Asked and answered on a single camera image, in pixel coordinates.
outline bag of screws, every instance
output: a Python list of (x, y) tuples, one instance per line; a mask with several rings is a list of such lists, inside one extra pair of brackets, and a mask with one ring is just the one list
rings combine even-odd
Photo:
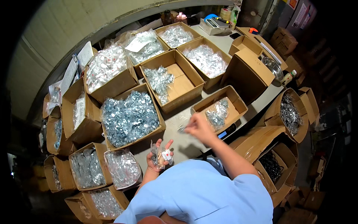
[(142, 174), (139, 164), (128, 149), (107, 151), (105, 160), (117, 190), (135, 184)]
[(194, 39), (189, 31), (185, 31), (181, 25), (169, 27), (158, 34), (171, 48), (177, 48)]
[(104, 218), (115, 219), (122, 214), (123, 209), (109, 189), (93, 190), (90, 191), (90, 195), (98, 212), (102, 214)]
[(209, 78), (221, 75), (228, 66), (222, 58), (221, 52), (215, 53), (209, 46), (204, 44), (195, 49), (185, 49), (183, 55)]
[(127, 57), (124, 49), (114, 43), (107, 49), (98, 51), (88, 65), (86, 84), (91, 94), (127, 69)]
[(213, 104), (213, 109), (205, 111), (206, 118), (213, 126), (215, 131), (218, 131), (225, 125), (225, 119), (229, 115), (228, 100), (229, 100), (228, 97), (224, 97)]
[(126, 99), (108, 98), (101, 107), (107, 140), (116, 148), (159, 127), (159, 118), (147, 92), (132, 91)]
[(149, 69), (143, 67), (145, 76), (149, 85), (157, 94), (161, 105), (166, 104), (168, 100), (168, 89), (170, 84), (174, 83), (174, 75), (168, 73), (168, 69), (160, 66), (158, 69)]
[(72, 154), (70, 161), (73, 179), (80, 188), (87, 189), (106, 183), (95, 147)]
[(285, 94), (282, 97), (280, 117), (292, 136), (296, 135), (299, 126), (303, 125), (303, 119), (293, 104), (293, 98), (290, 94)]
[(152, 29), (141, 33), (136, 31), (124, 33), (119, 42), (134, 65), (164, 52), (163, 46)]

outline clear plastic bag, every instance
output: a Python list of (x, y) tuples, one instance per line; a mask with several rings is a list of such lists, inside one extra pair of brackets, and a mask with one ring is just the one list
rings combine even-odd
[(84, 110), (85, 110), (85, 93), (82, 92), (82, 94), (76, 99), (76, 103), (73, 105), (73, 125), (75, 131), (78, 126), (82, 123), (84, 120)]
[(185, 49), (183, 55), (209, 78), (221, 75), (228, 66), (220, 51), (214, 53), (209, 46), (204, 44), (195, 49)]
[(295, 136), (298, 133), (299, 126), (303, 125), (304, 122), (292, 101), (293, 98), (290, 94), (285, 94), (282, 97), (280, 117), (290, 134)]
[(61, 105), (61, 90), (60, 90), (60, 84), (61, 81), (58, 81), (52, 85), (50, 85), (48, 87), (48, 92), (50, 95), (50, 100), (47, 103), (47, 107), (46, 107), (46, 111), (47, 114), (51, 114), (52, 110), (56, 107), (56, 106), (60, 106)]
[(88, 64), (86, 84), (89, 94), (106, 84), (127, 69), (127, 57), (124, 48), (113, 43), (98, 54)]
[(116, 189), (135, 184), (142, 173), (139, 164), (128, 149), (107, 151), (105, 160)]
[(177, 48), (194, 39), (191, 32), (187, 32), (181, 25), (171, 26), (158, 34), (171, 48)]
[(132, 91), (125, 99), (107, 99), (102, 107), (107, 140), (116, 148), (127, 145), (159, 127), (159, 118), (147, 92)]
[(225, 119), (229, 115), (229, 98), (224, 97), (213, 104), (213, 108), (205, 111), (206, 118), (213, 126), (215, 131), (218, 131), (225, 125)]
[(148, 79), (149, 85), (157, 94), (161, 105), (166, 104), (168, 99), (168, 89), (170, 84), (174, 83), (174, 75), (168, 73), (168, 69), (160, 66), (158, 69), (149, 69), (143, 67), (145, 76)]
[(120, 36), (117, 43), (125, 48), (133, 65), (140, 64), (164, 52), (163, 46), (152, 29), (141, 33), (137, 31), (125, 32)]
[(73, 179), (80, 188), (86, 189), (106, 183), (95, 147), (70, 157)]
[(170, 155), (170, 150), (165, 150), (164, 147), (157, 147), (156, 144), (151, 141), (150, 151), (152, 152), (152, 157), (150, 158), (153, 164), (159, 169), (165, 169), (164, 162), (168, 161), (169, 165), (173, 164), (173, 157)]
[(55, 134), (56, 134), (56, 141), (53, 144), (55, 149), (58, 150), (61, 143), (62, 138), (62, 119), (60, 118), (58, 121), (55, 122)]
[(89, 192), (92, 200), (100, 214), (104, 218), (117, 218), (122, 214), (123, 209), (108, 189), (93, 190)]

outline person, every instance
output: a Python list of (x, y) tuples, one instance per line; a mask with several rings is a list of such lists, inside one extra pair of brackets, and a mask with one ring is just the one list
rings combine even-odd
[[(219, 160), (189, 159), (159, 175), (150, 152), (143, 182), (115, 223), (272, 223), (272, 200), (254, 166), (220, 140), (202, 115), (193, 114), (184, 131)], [(223, 167), (229, 177), (219, 171)]]

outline open cardboard box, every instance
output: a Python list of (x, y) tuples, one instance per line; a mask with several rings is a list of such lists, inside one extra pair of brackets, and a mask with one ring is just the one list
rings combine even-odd
[(84, 119), (74, 129), (73, 108), (76, 100), (84, 92), (84, 81), (81, 77), (63, 95), (62, 98), (62, 126), (67, 139), (77, 144), (88, 144), (99, 139), (102, 135), (101, 115), (98, 103), (87, 93), (84, 94)]
[[(239, 31), (240, 33), (244, 34), (245, 36), (249, 37), (252, 41), (254, 41), (258, 46), (260, 45), (260, 42), (263, 43), (265, 46), (267, 46), (267, 48), (281, 61), (281, 69), (286, 70), (287, 68), (287, 64), (285, 63), (285, 61), (282, 59), (282, 57), (279, 55), (279, 53), (277, 53), (275, 51), (275, 49), (260, 35), (256, 35), (256, 34), (252, 34), (249, 32), (250, 27), (236, 27), (235, 28), (237, 31)], [(269, 57), (271, 59), (273, 59), (273, 57), (271, 56), (271, 54), (267, 51), (267, 50), (263, 50), (263, 54), (266, 57)]]
[(59, 106), (55, 106), (51, 112), (51, 114), (47, 113), (47, 103), (50, 101), (50, 94), (47, 94), (44, 98), (44, 104), (42, 105), (42, 118), (48, 119), (50, 115), (53, 118), (61, 118), (61, 109)]
[[(152, 89), (147, 76), (144, 73), (145, 68), (158, 69), (163, 66), (168, 69), (168, 73), (174, 75), (174, 83), (168, 89), (168, 102), (164, 105), (158, 98), (158, 95)], [(201, 96), (204, 80), (196, 72), (194, 67), (177, 50), (167, 51), (155, 56), (140, 66), (145, 82), (148, 84), (159, 106), (165, 113), (189, 102), (195, 97)]]
[[(122, 191), (117, 191), (113, 185), (111, 185), (109, 187), (104, 187), (102, 189), (108, 189), (112, 193), (113, 197), (116, 199), (116, 201), (118, 202), (119, 206), (123, 210), (125, 210), (128, 207), (129, 200), (127, 199), (127, 197), (124, 195), (124, 193)], [(90, 191), (83, 191), (82, 195), (83, 195), (84, 199), (87, 202), (89, 210), (94, 214), (96, 219), (99, 219), (99, 220), (114, 220), (114, 219), (117, 218), (117, 217), (103, 217), (103, 215), (100, 214), (99, 211), (97, 210), (96, 205), (92, 200)]]
[(308, 114), (307, 114), (306, 108), (305, 108), (302, 100), (300, 99), (298, 94), (293, 89), (288, 88), (276, 97), (276, 99), (273, 101), (271, 106), (266, 111), (265, 124), (266, 124), (266, 126), (271, 126), (271, 125), (272, 126), (275, 126), (275, 125), (284, 126), (284, 123), (280, 117), (280, 109), (281, 109), (282, 97), (285, 94), (291, 95), (291, 97), (293, 98), (293, 104), (295, 105), (298, 113), (300, 114), (301, 118), (303, 119), (303, 125), (299, 126), (299, 130), (296, 135), (292, 136), (287, 127), (286, 127), (286, 133), (293, 141), (300, 143), (303, 141), (303, 139), (305, 138), (305, 136), (307, 134)]
[[(72, 156), (74, 154), (77, 154), (77, 153), (81, 153), (83, 152), (85, 149), (89, 149), (89, 148), (92, 148), (92, 147), (95, 147), (96, 149), (96, 152), (97, 152), (97, 156), (98, 156), (98, 159), (100, 161), (100, 165), (101, 165), (101, 169), (102, 169), (102, 172), (103, 172), (103, 176), (105, 178), (105, 182), (104, 184), (102, 185), (99, 185), (99, 186), (95, 186), (95, 187), (91, 187), (91, 188), (82, 188), (81, 186), (78, 185), (78, 182), (76, 180), (76, 175), (74, 174), (74, 171), (73, 171), (73, 167), (72, 167)], [(69, 163), (70, 163), (70, 166), (71, 166), (71, 171), (72, 171), (72, 175), (73, 175), (73, 179), (74, 179), (74, 182), (76, 183), (76, 186), (77, 186), (77, 189), (80, 190), (80, 191), (89, 191), (89, 190), (94, 190), (94, 189), (99, 189), (99, 188), (102, 188), (102, 187), (105, 187), (105, 186), (108, 186), (108, 185), (111, 185), (113, 183), (112, 181), (112, 177), (111, 177), (111, 173), (109, 172), (108, 170), (108, 166), (107, 166), (107, 163), (105, 161), (105, 152), (107, 151), (107, 147), (106, 145), (104, 144), (100, 144), (100, 143), (89, 143), (88, 145), (84, 146), (83, 148), (77, 150), (76, 152), (74, 152), (73, 154), (71, 154), (68, 159), (69, 159)]]
[[(213, 44), (211, 41), (209, 41), (208, 39), (206, 38), (199, 38), (199, 39), (196, 39), (196, 40), (192, 40), (186, 44), (183, 44), (181, 46), (179, 46), (177, 49), (180, 53), (183, 53), (183, 51), (185, 49), (195, 49), (197, 48), (198, 46), (200, 45), (207, 45), (209, 46), (215, 53), (216, 52), (220, 52), (221, 54), (221, 57), (222, 59), (227, 63), (229, 64), (230, 63), (230, 56), (227, 55), (226, 53), (224, 53), (220, 48), (218, 48), (215, 44)], [(196, 71), (199, 73), (199, 75), (203, 78), (203, 80), (206, 82), (205, 85), (204, 85), (204, 89), (208, 89), (210, 87), (212, 87), (213, 85), (215, 85), (216, 83), (218, 83), (221, 78), (223, 77), (223, 75), (226, 73), (222, 73), (221, 75), (215, 77), (215, 78), (209, 78), (208, 76), (206, 76), (200, 69), (198, 69), (189, 59), (187, 59), (192, 65), (193, 67), (196, 69)]]
[(94, 214), (89, 210), (89, 205), (81, 192), (75, 196), (65, 198), (65, 202), (81, 222), (90, 224), (103, 223), (102, 220), (96, 219)]
[(115, 99), (115, 100), (126, 99), (126, 98), (131, 94), (132, 91), (147, 92), (147, 93), (150, 95), (150, 98), (152, 99), (153, 104), (154, 104), (154, 107), (155, 107), (155, 111), (157, 112), (157, 115), (158, 115), (159, 127), (157, 127), (154, 131), (150, 132), (149, 134), (143, 136), (142, 138), (139, 138), (139, 139), (135, 140), (134, 142), (131, 142), (131, 143), (128, 143), (128, 144), (126, 144), (126, 145), (124, 145), (124, 146), (121, 146), (121, 147), (119, 147), (119, 148), (116, 148), (116, 147), (114, 147), (114, 146), (109, 142), (109, 140), (107, 139), (106, 128), (105, 128), (104, 124), (102, 124), (102, 131), (103, 131), (103, 134), (104, 134), (104, 136), (105, 136), (106, 145), (107, 145), (107, 148), (108, 148), (109, 150), (111, 150), (111, 151), (115, 151), (115, 150), (119, 150), (119, 149), (124, 149), (124, 148), (126, 148), (126, 147), (128, 147), (128, 146), (133, 145), (133, 144), (136, 143), (136, 142), (139, 142), (139, 141), (141, 141), (141, 140), (143, 140), (143, 139), (148, 138), (149, 136), (158, 134), (158, 133), (164, 131), (165, 128), (166, 128), (165, 121), (164, 121), (164, 119), (163, 119), (163, 117), (162, 117), (162, 115), (161, 115), (161, 113), (160, 113), (160, 111), (159, 111), (158, 106), (157, 106), (156, 103), (155, 103), (153, 94), (152, 94), (152, 92), (150, 91), (149, 86), (147, 85), (147, 83), (143, 83), (143, 84), (141, 84), (141, 85), (139, 85), (139, 86), (136, 86), (136, 87), (134, 87), (134, 88), (132, 88), (132, 89), (130, 89), (130, 90), (127, 90), (127, 91), (125, 91), (124, 93), (122, 93), (122, 94), (120, 94), (120, 95), (118, 95), (118, 96), (116, 96), (116, 97), (113, 97), (113, 99)]
[(48, 187), (52, 193), (59, 192), (60, 190), (56, 187), (55, 180), (53, 177), (52, 167), (56, 165), (58, 172), (58, 179), (60, 180), (61, 190), (76, 190), (76, 184), (73, 180), (71, 167), (68, 159), (62, 160), (56, 156), (50, 155), (44, 161), (44, 171), (46, 175), (46, 181)]
[(179, 26), (182, 26), (183, 30), (185, 30), (186, 32), (190, 32), (192, 35), (193, 35), (193, 40), (195, 39), (198, 39), (201, 37), (200, 34), (198, 34), (198, 32), (196, 32), (195, 30), (193, 30), (192, 28), (190, 28), (190, 26), (188, 26), (187, 24), (183, 23), (183, 22), (177, 22), (177, 23), (173, 23), (173, 24), (170, 24), (170, 25), (167, 25), (167, 26), (164, 26), (164, 27), (160, 27), (158, 29), (155, 30), (155, 32), (158, 34), (159, 38), (170, 48), (170, 49), (174, 49), (172, 47), (169, 46), (169, 44), (167, 44), (165, 42), (165, 40), (163, 40), (161, 37), (160, 37), (160, 33), (166, 31), (168, 28), (170, 27), (173, 27), (173, 26), (176, 26), (176, 25), (179, 25)]
[(263, 52), (263, 48), (260, 45), (257, 45), (249, 37), (242, 35), (232, 42), (229, 54), (234, 56), (236, 52), (241, 51), (244, 48), (250, 49), (255, 55), (257, 55), (257, 57), (259, 57)]
[(308, 120), (309, 120), (310, 124), (313, 124), (316, 122), (316, 125), (318, 125), (319, 109), (318, 109), (317, 101), (313, 94), (312, 89), (308, 88), (308, 87), (302, 87), (298, 90), (298, 94), (300, 95), (302, 103), (306, 108)]
[(91, 94), (88, 90), (88, 85), (86, 83), (88, 71), (88, 66), (86, 66), (86, 69), (84, 71), (84, 87), (86, 89), (86, 93), (90, 94), (93, 98), (103, 103), (107, 97), (112, 98), (114, 96), (117, 96), (118, 94), (121, 94), (124, 91), (133, 88), (134, 86), (137, 86), (139, 82), (137, 75), (135, 74), (133, 64), (128, 57), (126, 58), (127, 69), (116, 75), (114, 78), (112, 78), (106, 84), (93, 91)]
[(240, 96), (234, 90), (232, 86), (226, 86), (222, 88), (202, 101), (198, 102), (191, 108), (191, 113), (201, 113), (202, 116), (206, 119), (205, 111), (213, 108), (213, 104), (217, 101), (221, 100), (224, 97), (228, 97), (228, 117), (225, 119), (225, 126), (216, 131), (216, 134), (223, 132), (225, 129), (230, 127), (233, 123), (235, 123), (238, 119), (240, 119), (248, 110), (245, 103), (242, 101)]
[(56, 133), (55, 133), (55, 123), (57, 123), (59, 119), (49, 117), (47, 122), (47, 131), (46, 131), (46, 146), (47, 151), (54, 155), (62, 155), (69, 156), (71, 153), (76, 151), (75, 146), (73, 145), (71, 140), (66, 140), (64, 130), (63, 130), (63, 120), (62, 120), (62, 135), (60, 140), (60, 146), (58, 150), (55, 149), (55, 142), (57, 141)]
[[(229, 146), (248, 162), (254, 164), (255, 168), (259, 171), (263, 185), (271, 195), (274, 207), (276, 207), (290, 192), (290, 186), (294, 185), (296, 173), (293, 172), (298, 162), (297, 145), (285, 133), (285, 127), (254, 127), (245, 136), (239, 137)], [(273, 183), (261, 163), (257, 162), (257, 160), (261, 155), (267, 153), (275, 146), (280, 147), (275, 152), (282, 158), (287, 169), (281, 174), (279, 180)]]
[(221, 81), (232, 85), (246, 105), (254, 102), (274, 80), (275, 76), (248, 48), (236, 52)]

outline mobile phone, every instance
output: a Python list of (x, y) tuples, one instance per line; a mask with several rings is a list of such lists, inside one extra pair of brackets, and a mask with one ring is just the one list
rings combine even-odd
[(241, 36), (241, 34), (239, 34), (239, 33), (233, 33), (233, 34), (229, 35), (229, 37), (231, 37), (232, 39), (236, 39), (239, 36)]

